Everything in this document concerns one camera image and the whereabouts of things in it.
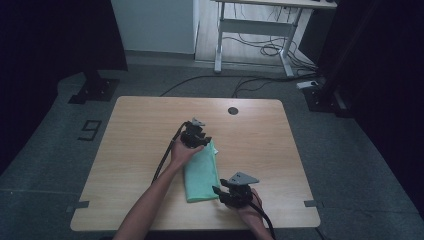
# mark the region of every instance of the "desk leg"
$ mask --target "desk leg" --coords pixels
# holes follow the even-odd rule
[[[219,28],[218,28],[218,45],[216,46],[215,53],[215,73],[221,73],[221,63],[222,63],[222,22],[224,21],[224,10],[225,3],[222,3],[221,6],[221,16],[219,18]]]
[[[292,27],[290,29],[289,33],[289,39],[286,41],[286,44],[284,44],[283,51],[280,52],[280,58],[283,62],[284,70],[286,71],[287,77],[294,77],[293,71],[290,66],[290,59],[288,58],[288,52],[290,50],[290,45],[293,41],[294,34],[296,33],[297,25],[299,23],[300,15],[302,15],[302,8],[299,8],[299,11],[297,12],[296,19],[294,20]]]

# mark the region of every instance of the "table top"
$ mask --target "table top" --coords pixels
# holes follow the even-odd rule
[[[215,2],[225,3],[241,3],[241,4],[257,4],[257,5],[272,5],[284,7],[299,7],[299,8],[313,8],[313,9],[335,9],[337,8],[336,2],[327,2],[321,0],[319,2],[312,0],[212,0]]]
[[[238,114],[228,113],[230,107]],[[116,230],[141,194],[178,127],[196,117],[212,136],[220,178],[236,172],[258,178],[251,185],[275,228],[317,227],[313,200],[283,105],[278,100],[120,97],[75,210],[75,231]],[[187,203],[183,174],[175,177],[152,230],[246,229],[219,200]]]

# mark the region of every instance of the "white desk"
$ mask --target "white desk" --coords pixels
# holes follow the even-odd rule
[[[213,0],[221,3],[221,15],[219,19],[219,31],[218,31],[218,45],[216,47],[215,54],[215,72],[221,72],[222,65],[222,33],[245,33],[245,34],[256,34],[256,35],[269,35],[269,36],[280,36],[287,37],[286,44],[284,45],[283,51],[280,52],[280,58],[283,63],[286,75],[293,77],[293,71],[290,66],[290,61],[287,57],[290,45],[293,41],[293,36],[296,32],[299,18],[302,14],[302,9],[335,9],[337,4],[335,2],[328,3],[325,0],[319,2],[312,0]],[[296,18],[291,23],[276,23],[276,22],[264,22],[264,21],[251,21],[241,19],[225,19],[225,3],[241,3],[241,4],[257,4],[257,5],[272,5],[272,6],[283,6],[283,7],[296,7],[299,8]]]

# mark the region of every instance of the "black stand base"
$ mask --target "black stand base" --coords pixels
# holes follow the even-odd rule
[[[333,96],[329,101],[322,101],[320,99],[321,90],[318,88],[304,88],[302,91],[305,95],[305,100],[308,104],[309,111],[335,113],[337,117],[342,118],[352,117],[345,107],[341,107],[341,105],[344,105],[339,103],[341,99]]]
[[[97,71],[84,72],[87,80],[77,95],[69,99],[69,104],[84,104],[86,101],[109,102],[119,85],[118,79],[101,78]]]

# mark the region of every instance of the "round hole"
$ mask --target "round hole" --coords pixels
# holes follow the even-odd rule
[[[231,114],[231,115],[236,115],[238,113],[238,109],[235,108],[235,107],[230,107],[228,109],[228,113]]]

